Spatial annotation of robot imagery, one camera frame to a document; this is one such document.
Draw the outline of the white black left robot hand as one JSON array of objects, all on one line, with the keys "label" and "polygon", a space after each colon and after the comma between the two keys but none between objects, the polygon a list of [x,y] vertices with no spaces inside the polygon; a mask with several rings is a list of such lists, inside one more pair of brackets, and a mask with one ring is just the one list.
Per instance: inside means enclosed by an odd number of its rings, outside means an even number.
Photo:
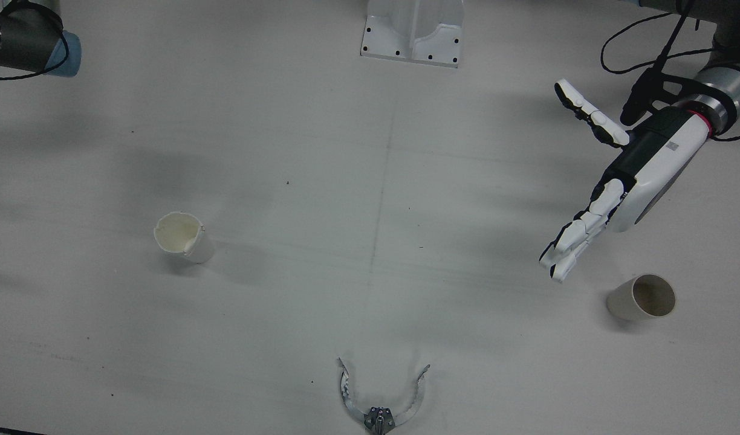
[{"label": "white black left robot hand", "polygon": [[711,128],[702,115],[671,106],[628,132],[568,80],[553,87],[562,105],[585,121],[597,140],[621,150],[595,185],[588,206],[561,228],[539,258],[553,281],[561,283],[602,231],[624,232],[643,219],[709,140]]}]

